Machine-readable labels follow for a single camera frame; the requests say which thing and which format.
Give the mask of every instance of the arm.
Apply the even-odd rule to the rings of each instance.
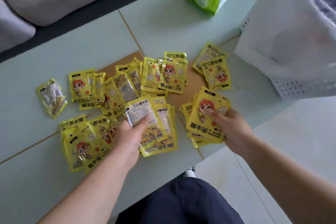
[[[240,155],[294,223],[336,223],[336,186],[307,171],[258,139],[234,110],[213,112],[226,145]]]
[[[147,118],[135,128],[124,120],[111,152],[38,223],[107,223],[126,175],[138,160],[138,147],[147,125]]]

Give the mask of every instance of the person's left hand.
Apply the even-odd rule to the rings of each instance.
[[[112,148],[112,153],[119,155],[121,162],[126,165],[128,170],[131,170],[136,164],[139,158],[139,146],[142,138],[142,134],[148,127],[149,116],[145,116],[134,127],[131,128],[124,120],[120,123],[120,126],[115,134],[115,142]]]

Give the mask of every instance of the person's right hand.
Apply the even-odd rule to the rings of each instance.
[[[232,108],[227,116],[223,116],[216,111],[209,112],[209,114],[222,128],[226,136],[224,142],[234,153],[243,156],[250,142],[258,140],[244,118]]]

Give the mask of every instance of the dark pants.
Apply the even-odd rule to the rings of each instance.
[[[177,177],[119,214],[115,224],[241,224],[239,214],[207,182]]]

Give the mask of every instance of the forearm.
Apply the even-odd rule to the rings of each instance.
[[[336,187],[267,143],[246,140],[243,158],[294,223],[336,223]]]
[[[39,223],[106,223],[128,169],[119,152],[105,157]]]

